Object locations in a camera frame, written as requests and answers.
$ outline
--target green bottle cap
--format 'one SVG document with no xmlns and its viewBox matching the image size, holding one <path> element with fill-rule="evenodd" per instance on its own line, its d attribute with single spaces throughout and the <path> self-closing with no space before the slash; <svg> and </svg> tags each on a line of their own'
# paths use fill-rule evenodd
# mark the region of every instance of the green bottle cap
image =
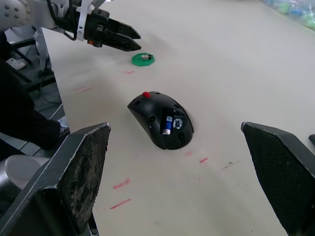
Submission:
<svg viewBox="0 0 315 236">
<path fill-rule="evenodd" d="M 301 19 L 305 22 L 313 20 L 313 18 L 314 18 L 313 13 L 309 13 L 309 12 L 306 12 L 301 16 Z"/>
<path fill-rule="evenodd" d="M 148 53 L 139 53 L 132 57 L 131 62 L 137 66 L 151 65 L 154 62 L 154 57 Z"/>
<path fill-rule="evenodd" d="M 309 21 L 305 22 L 305 26 L 310 28 L 310 29 L 315 30 L 315 22 L 313 20 L 309 20 Z"/>
<path fill-rule="evenodd" d="M 288 2 L 280 3 L 278 6 L 278 12 L 282 14 L 287 14 L 291 8 L 291 4 Z"/>
</svg>

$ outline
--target computer mouse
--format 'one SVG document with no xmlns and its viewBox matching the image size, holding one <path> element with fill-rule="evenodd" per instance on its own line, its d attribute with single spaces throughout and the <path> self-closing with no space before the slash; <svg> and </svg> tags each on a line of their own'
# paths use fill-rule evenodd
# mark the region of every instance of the computer mouse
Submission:
<svg viewBox="0 0 315 236">
<path fill-rule="evenodd" d="M 144 92 L 128 108 L 159 148 L 175 150 L 191 141 L 192 122 L 173 98 L 155 91 Z"/>
</svg>

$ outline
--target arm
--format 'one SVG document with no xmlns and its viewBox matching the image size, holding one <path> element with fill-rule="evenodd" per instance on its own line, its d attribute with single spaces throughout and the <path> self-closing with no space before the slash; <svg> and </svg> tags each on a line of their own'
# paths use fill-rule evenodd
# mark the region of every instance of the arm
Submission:
<svg viewBox="0 0 315 236">
<path fill-rule="evenodd" d="M 109 18 L 99 9 L 104 0 L 3 0 L 0 6 L 0 31 L 32 25 L 65 34 L 69 39 L 95 47 L 107 45 L 123 51 L 141 49 L 134 39 L 140 35 L 130 26 Z"/>
</svg>

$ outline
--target plastic bag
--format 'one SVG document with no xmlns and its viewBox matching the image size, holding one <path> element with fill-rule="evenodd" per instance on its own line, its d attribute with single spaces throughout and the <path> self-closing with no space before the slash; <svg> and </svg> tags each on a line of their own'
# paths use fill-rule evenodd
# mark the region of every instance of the plastic bag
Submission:
<svg viewBox="0 0 315 236">
<path fill-rule="evenodd" d="M 315 30 L 315 0 L 263 0 L 264 3 L 294 21 Z"/>
</svg>

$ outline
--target sticker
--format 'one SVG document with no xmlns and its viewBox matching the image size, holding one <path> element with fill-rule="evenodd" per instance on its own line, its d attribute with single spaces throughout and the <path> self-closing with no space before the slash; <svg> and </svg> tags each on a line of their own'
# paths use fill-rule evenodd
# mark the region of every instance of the sticker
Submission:
<svg viewBox="0 0 315 236">
<path fill-rule="evenodd" d="M 173 122 L 173 128 L 180 129 L 183 125 L 183 121 L 181 119 L 175 119 Z"/>
<path fill-rule="evenodd" d="M 172 117 L 166 117 L 166 121 L 172 122 L 173 118 Z"/>
<path fill-rule="evenodd" d="M 142 58 L 142 60 L 148 60 L 148 59 L 150 59 L 150 56 L 149 56 L 149 54 L 144 54 L 141 56 L 141 58 Z"/>
</svg>

